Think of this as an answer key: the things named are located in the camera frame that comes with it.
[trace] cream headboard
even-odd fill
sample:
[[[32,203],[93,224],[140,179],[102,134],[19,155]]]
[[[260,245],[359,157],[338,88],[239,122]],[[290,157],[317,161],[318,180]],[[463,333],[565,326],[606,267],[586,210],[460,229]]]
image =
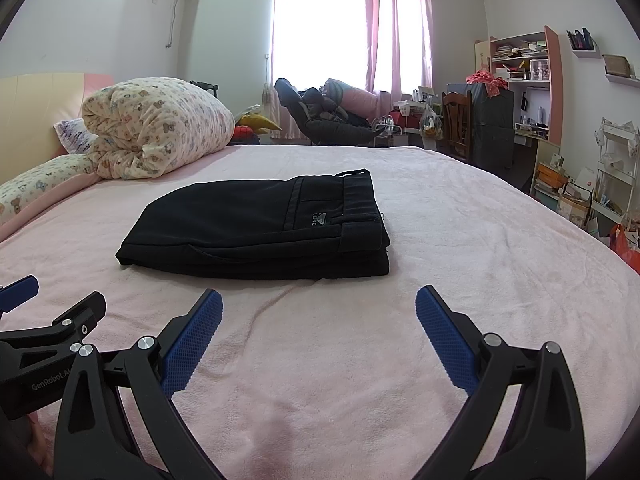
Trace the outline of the cream headboard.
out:
[[[60,154],[53,124],[81,114],[108,75],[44,73],[0,78],[0,184]]]

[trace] pink curtain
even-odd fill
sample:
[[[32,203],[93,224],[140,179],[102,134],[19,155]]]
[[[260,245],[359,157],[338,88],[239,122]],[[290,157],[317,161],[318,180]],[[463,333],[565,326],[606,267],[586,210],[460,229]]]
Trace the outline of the pink curtain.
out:
[[[431,37],[433,18],[431,0],[366,0],[367,23],[367,76],[365,88],[378,96],[378,116],[387,114],[393,109],[393,103],[407,95],[408,85],[421,84],[431,86],[432,57]],[[386,41],[381,49],[380,41]],[[273,88],[273,57],[271,55],[271,103],[268,110],[271,118],[280,121],[282,132],[274,132],[272,137],[281,139],[305,139],[297,128],[286,108],[279,104]],[[411,62],[415,67],[415,59],[419,57],[420,73],[413,73],[403,65],[403,61]]]

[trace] logo patch on pants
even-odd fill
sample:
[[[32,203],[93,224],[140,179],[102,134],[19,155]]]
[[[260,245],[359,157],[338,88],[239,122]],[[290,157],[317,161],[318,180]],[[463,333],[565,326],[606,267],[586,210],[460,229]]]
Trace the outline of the logo patch on pants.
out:
[[[326,213],[315,213],[314,221],[312,222],[311,225],[324,225],[325,221],[326,221]]]

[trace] wooden chair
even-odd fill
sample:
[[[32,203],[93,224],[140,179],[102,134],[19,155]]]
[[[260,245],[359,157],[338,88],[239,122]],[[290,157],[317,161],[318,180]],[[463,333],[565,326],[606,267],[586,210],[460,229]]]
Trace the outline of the wooden chair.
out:
[[[466,164],[473,161],[473,99],[471,92],[466,96],[451,92],[442,94],[442,115],[444,117],[444,140],[440,143],[442,152]]]

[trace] purple and white pillow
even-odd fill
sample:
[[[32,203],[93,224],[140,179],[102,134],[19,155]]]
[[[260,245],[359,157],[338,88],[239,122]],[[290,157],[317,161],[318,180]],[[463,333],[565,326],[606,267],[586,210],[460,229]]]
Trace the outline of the purple and white pillow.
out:
[[[60,121],[53,128],[69,155],[88,153],[91,143],[98,137],[86,129],[82,118]]]

